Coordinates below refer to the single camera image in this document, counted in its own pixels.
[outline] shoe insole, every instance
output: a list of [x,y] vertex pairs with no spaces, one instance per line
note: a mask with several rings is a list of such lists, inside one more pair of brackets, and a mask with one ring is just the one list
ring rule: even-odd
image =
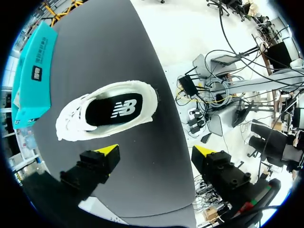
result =
[[94,100],[87,107],[86,122],[92,126],[129,122],[141,113],[142,98],[140,94],[123,94]]

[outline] black table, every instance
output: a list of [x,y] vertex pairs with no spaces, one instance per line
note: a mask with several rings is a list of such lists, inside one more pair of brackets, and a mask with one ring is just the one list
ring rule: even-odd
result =
[[[183,129],[165,74],[130,1],[90,0],[54,30],[52,106],[33,127],[50,173],[59,179],[59,172],[74,166],[81,152],[117,143],[121,160],[93,195],[126,222],[195,226],[194,183]],[[65,105],[127,80],[157,89],[160,101],[153,122],[106,138],[58,141],[55,122]]]

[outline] teal shoe box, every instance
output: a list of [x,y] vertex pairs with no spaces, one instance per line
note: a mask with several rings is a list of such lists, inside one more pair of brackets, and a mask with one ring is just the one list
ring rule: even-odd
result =
[[51,107],[50,70],[57,33],[42,22],[20,54],[12,90],[13,128],[34,125]]

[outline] new balance logo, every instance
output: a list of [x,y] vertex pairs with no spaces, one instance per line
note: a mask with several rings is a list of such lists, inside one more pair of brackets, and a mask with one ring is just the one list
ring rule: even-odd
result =
[[137,101],[135,99],[122,102],[117,102],[115,104],[111,118],[117,116],[131,115],[135,111],[135,105]]

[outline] computer monitor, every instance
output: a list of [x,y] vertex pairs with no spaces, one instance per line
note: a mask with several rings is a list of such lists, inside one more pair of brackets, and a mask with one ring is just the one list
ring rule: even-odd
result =
[[229,55],[223,55],[223,56],[211,59],[212,62],[216,62],[216,63],[219,63],[224,66],[229,66],[235,62],[238,62],[239,60],[240,60],[240,57],[229,56]]

